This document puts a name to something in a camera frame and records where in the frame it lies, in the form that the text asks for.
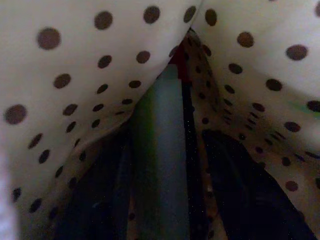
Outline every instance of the polka dot fabric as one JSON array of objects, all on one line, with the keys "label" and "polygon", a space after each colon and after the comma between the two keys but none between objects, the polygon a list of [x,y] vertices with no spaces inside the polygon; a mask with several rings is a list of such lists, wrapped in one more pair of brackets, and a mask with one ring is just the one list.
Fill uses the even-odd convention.
[{"label": "polka dot fabric", "polygon": [[[318,10],[311,0],[205,0],[183,45],[198,138],[213,129],[241,141],[320,238]],[[212,72],[217,89],[197,66]]]},{"label": "polka dot fabric", "polygon": [[176,52],[199,5],[0,3],[1,144],[23,239],[50,239],[93,163],[87,148],[128,120]]}]

